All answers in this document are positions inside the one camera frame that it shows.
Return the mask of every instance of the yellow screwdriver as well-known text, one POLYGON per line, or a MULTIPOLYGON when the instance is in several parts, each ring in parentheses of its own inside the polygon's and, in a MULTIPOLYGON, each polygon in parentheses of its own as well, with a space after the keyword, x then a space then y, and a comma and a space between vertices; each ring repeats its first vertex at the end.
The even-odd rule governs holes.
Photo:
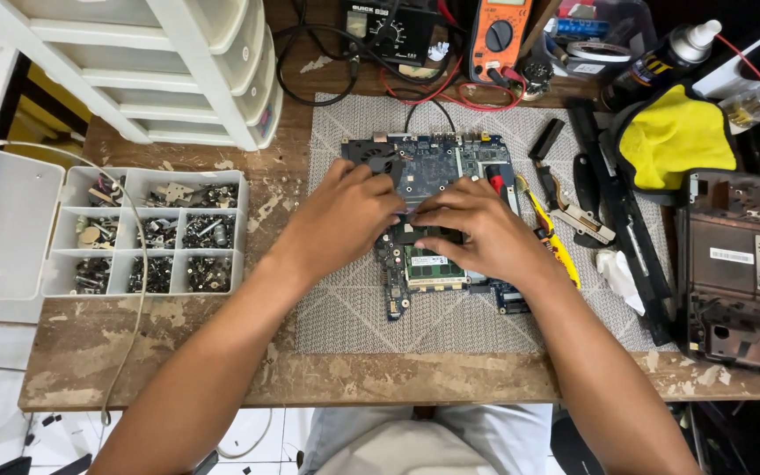
POLYGON ((516 183, 518 188, 517 191, 526 194, 535 209, 535 219, 539 223, 539 227, 534 230, 535 236, 537 236, 544 246, 553 253, 555 259, 562 263, 565 270, 567 270, 567 275, 572 281, 574 281, 574 285, 577 286, 577 289, 580 288, 577 268, 571 260, 571 256, 567 253, 567 249, 565 249, 562 241, 559 240, 559 237, 555 234, 553 221, 550 221, 550 217, 544 212, 541 205, 538 204, 538 200, 535 200, 535 195, 530 191, 530 186, 527 184, 527 180, 520 175, 516 175, 515 178, 518 178, 518 182, 516 183))

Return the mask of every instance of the contact cleaner can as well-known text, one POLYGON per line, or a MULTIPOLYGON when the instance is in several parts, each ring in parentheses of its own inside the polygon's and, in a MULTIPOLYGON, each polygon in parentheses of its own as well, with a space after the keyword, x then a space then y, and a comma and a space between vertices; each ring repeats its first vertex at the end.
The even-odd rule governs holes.
POLYGON ((612 111, 646 101, 654 92, 680 79, 708 59, 711 43, 720 33, 720 22, 680 26, 662 40, 660 47, 645 52, 611 84, 603 88, 601 99, 612 111))

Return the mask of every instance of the blue circuit board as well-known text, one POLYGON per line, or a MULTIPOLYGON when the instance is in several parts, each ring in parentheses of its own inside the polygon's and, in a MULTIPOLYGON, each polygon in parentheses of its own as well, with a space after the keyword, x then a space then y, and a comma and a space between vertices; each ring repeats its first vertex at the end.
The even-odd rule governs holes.
MULTIPOLYGON (((396 182, 408 211, 447 189, 459 177, 482 178, 485 166, 490 164, 500 165, 504 183, 515 183, 509 152, 499 135, 375 134, 371 140, 342 143, 342 156, 356 164, 393 155, 395 158, 386 164, 383 172, 396 182)), ((508 191, 510 207, 517 214, 519 198, 514 186, 509 186, 508 191)), ((453 230, 414 227, 402 216, 401 223, 387 228, 374 244, 375 258, 383 268, 388 320, 403 316, 411 304, 412 293, 416 292, 493 291, 501 314, 530 311, 518 290, 510 284, 470 271, 460 274, 459 267, 442 256, 415 253, 412 245, 428 235, 440 235, 458 243, 463 239, 462 233, 453 230)))

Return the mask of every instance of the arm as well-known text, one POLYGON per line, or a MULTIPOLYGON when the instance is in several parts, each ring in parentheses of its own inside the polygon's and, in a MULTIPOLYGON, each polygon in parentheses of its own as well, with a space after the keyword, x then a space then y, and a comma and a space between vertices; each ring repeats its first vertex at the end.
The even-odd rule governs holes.
POLYGON ((417 247, 510 282, 532 309, 579 433, 610 475, 698 475, 679 427, 639 365, 599 321, 564 268, 486 180, 460 179, 412 221, 467 233, 462 246, 417 247))
POLYGON ((324 275, 368 252, 405 208, 387 175, 336 160, 237 293, 137 395, 90 475, 194 468, 233 422, 286 313, 324 275))

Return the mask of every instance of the tape roll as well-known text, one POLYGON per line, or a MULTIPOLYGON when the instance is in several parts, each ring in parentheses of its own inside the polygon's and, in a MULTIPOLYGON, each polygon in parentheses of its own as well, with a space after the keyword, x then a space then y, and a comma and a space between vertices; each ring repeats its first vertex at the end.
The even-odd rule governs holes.
POLYGON ((575 41, 567 45, 567 54, 582 59, 603 62, 627 62, 632 59, 629 48, 600 43, 598 41, 575 41))

